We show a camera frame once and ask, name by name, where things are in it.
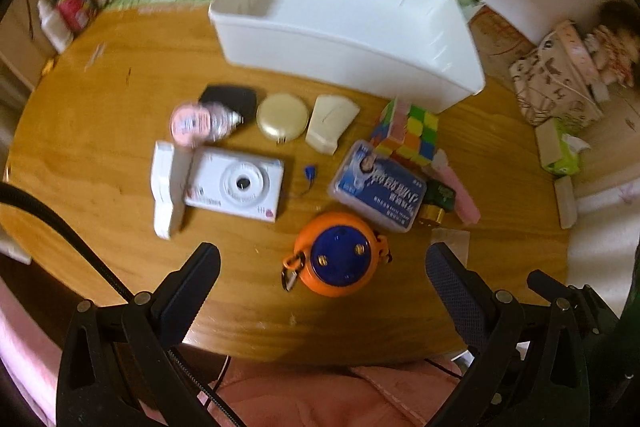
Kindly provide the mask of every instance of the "pink cloth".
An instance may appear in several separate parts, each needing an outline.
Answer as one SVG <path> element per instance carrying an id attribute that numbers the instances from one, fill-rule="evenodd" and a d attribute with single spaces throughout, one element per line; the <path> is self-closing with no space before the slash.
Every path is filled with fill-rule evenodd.
<path id="1" fill-rule="evenodd" d="M 0 358 L 50 427 L 61 355 L 0 279 Z M 426 362 L 326 369 L 232 359 L 218 392 L 249 427 L 423 427 L 457 383 Z M 209 411 L 232 425 L 215 406 Z M 145 412 L 162 421 L 157 411 Z"/>
<path id="2" fill-rule="evenodd" d="M 56 424 L 62 352 L 0 279 L 0 359 L 24 399 L 47 427 Z"/>
<path id="3" fill-rule="evenodd" d="M 340 371 L 232 359 L 218 393 L 250 427 L 423 427 L 457 383 L 426 362 Z"/>

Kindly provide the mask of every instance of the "black cable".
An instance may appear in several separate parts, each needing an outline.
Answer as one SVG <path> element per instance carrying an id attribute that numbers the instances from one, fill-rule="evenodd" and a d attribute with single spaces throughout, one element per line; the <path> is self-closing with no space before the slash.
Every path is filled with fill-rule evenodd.
<path id="1" fill-rule="evenodd" d="M 24 210 L 28 214 L 31 214 L 31 216 L 37 217 L 43 223 L 46 223 L 46 225 L 49 225 L 74 247 L 123 299 L 129 302 L 133 298 L 133 293 L 118 279 L 116 274 L 95 254 L 74 229 L 46 204 L 37 200 L 24 190 L 20 190 L 20 188 L 4 182 L 0 182 L 0 203 L 20 208 L 20 210 Z"/>
<path id="2" fill-rule="evenodd" d="M 58 232 L 76 251 L 103 277 L 120 296 L 129 302 L 133 299 L 133 293 L 118 279 L 111 269 L 100 259 L 95 252 L 87 245 L 82 238 L 62 219 L 55 211 L 49 208 L 40 200 L 31 196 L 28 192 L 21 190 L 4 182 L 0 182 L 0 203 L 14 206 L 25 211 L 31 216 L 37 217 L 53 230 Z M 208 385 L 204 385 L 194 376 L 193 371 L 183 359 L 175 347 L 167 351 L 168 356 L 180 367 L 183 373 L 191 380 L 199 390 L 216 404 L 229 421 L 236 427 L 246 427 L 238 415 L 222 400 Z"/>
<path id="3" fill-rule="evenodd" d="M 427 363 L 430 363 L 431 365 L 433 365 L 433 367 L 437 367 L 443 373 L 447 373 L 447 375 L 449 375 L 450 377 L 457 378 L 458 380 L 462 380 L 462 377 L 460 375 L 455 374 L 452 370 L 447 369 L 443 365 L 440 365 L 439 363 L 433 362 L 433 360 L 429 360 L 429 359 L 424 359 L 424 361 Z"/>
<path id="4" fill-rule="evenodd" d="M 191 380 L 199 390 L 201 390 L 207 398 L 209 398 L 215 405 L 220 409 L 229 421 L 235 425 L 236 427 L 246 427 L 246 425 L 242 422 L 242 420 L 238 417 L 238 415 L 229 407 L 222 398 L 220 398 L 216 393 L 214 393 L 208 385 L 204 385 L 198 381 L 198 379 L 191 372 L 191 369 L 187 365 L 186 360 L 182 357 L 180 352 L 178 352 L 175 347 L 169 349 L 169 356 L 172 360 L 178 364 L 178 367 L 184 372 L 184 374 Z"/>
<path id="5" fill-rule="evenodd" d="M 218 374 L 218 379 L 216 380 L 216 383 L 211 388 L 211 390 L 214 393 L 216 393 L 218 391 L 218 389 L 220 388 L 220 385 L 222 384 L 222 380 L 223 380 L 223 378 L 225 378 L 226 371 L 227 371 L 227 369 L 229 369 L 229 364 L 231 364 L 231 357 L 229 355 L 227 355 L 225 357 L 225 362 L 223 362 L 223 364 L 222 364 L 222 369 L 220 369 L 220 373 Z"/>
<path id="6" fill-rule="evenodd" d="M 33 13 L 31 12 L 31 1 L 30 0 L 24 0 L 25 3 L 27 3 L 27 13 L 29 14 L 29 38 L 31 39 L 31 42 L 33 42 L 33 39 L 35 38 L 34 33 L 33 33 Z"/>
<path id="7" fill-rule="evenodd" d="M 225 378 L 226 375 L 226 371 L 227 369 L 229 369 L 229 364 L 231 363 L 231 357 L 229 355 L 227 355 L 225 357 L 225 361 L 222 363 L 222 368 L 220 368 L 220 372 L 218 373 L 218 377 L 216 378 L 216 383 L 213 385 L 213 387 L 211 388 L 211 390 L 216 393 L 220 387 L 220 384 L 222 384 L 222 380 L 223 378 Z M 209 398 L 207 398 L 207 400 L 204 402 L 204 407 L 209 408 L 209 404 L 211 403 L 211 400 Z"/>

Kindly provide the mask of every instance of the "colorful cube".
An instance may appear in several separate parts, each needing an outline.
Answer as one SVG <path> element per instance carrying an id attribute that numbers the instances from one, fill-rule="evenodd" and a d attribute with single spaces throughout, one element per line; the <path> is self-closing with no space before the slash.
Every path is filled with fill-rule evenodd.
<path id="1" fill-rule="evenodd" d="M 382 156 L 406 167 L 426 167 L 433 160 L 438 117 L 397 98 L 387 104 L 370 142 Z"/>

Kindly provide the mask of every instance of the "carabiner clip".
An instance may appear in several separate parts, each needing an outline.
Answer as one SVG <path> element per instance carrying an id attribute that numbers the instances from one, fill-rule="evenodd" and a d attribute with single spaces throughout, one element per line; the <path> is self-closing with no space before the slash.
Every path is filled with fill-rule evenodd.
<path id="1" fill-rule="evenodd" d="M 306 257 L 304 252 L 298 252 L 291 257 L 287 257 L 283 262 L 282 268 L 282 289 L 290 292 L 298 280 L 298 275 L 305 267 Z"/>

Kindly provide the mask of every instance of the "white storage box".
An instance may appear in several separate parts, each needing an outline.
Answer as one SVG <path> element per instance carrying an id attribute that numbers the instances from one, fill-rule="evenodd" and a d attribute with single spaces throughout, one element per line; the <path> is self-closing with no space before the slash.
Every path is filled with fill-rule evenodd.
<path id="1" fill-rule="evenodd" d="M 308 76 L 441 112 L 484 74 L 455 0 L 214 0 L 232 64 Z"/>

